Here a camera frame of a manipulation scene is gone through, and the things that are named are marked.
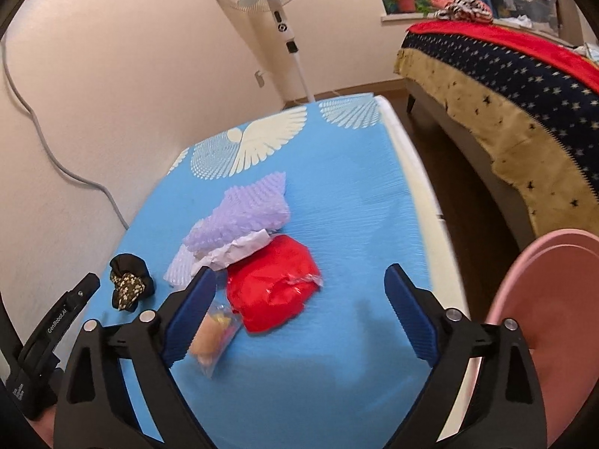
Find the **person's left hand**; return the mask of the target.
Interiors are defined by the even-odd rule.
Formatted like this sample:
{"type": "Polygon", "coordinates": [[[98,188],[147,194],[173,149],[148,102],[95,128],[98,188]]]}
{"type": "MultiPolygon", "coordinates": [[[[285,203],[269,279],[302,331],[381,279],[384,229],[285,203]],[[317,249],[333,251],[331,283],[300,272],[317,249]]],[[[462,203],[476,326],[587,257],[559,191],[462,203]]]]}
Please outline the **person's left hand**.
{"type": "Polygon", "coordinates": [[[42,438],[42,440],[50,447],[54,447],[54,419],[45,418],[38,421],[30,422],[30,426],[42,438]]]}

